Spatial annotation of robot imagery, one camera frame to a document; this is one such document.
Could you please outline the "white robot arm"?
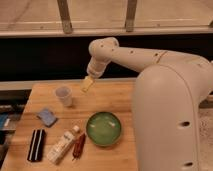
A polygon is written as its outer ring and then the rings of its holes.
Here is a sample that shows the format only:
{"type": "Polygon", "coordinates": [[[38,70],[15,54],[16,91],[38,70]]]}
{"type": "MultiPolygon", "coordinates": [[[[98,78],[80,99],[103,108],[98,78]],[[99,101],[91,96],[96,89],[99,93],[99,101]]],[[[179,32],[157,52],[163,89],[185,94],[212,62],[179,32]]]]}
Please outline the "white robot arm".
{"type": "Polygon", "coordinates": [[[88,90],[111,62],[138,73],[132,113],[139,171],[201,171],[198,109],[213,92],[213,61],[190,53],[89,44],[88,90]]]}

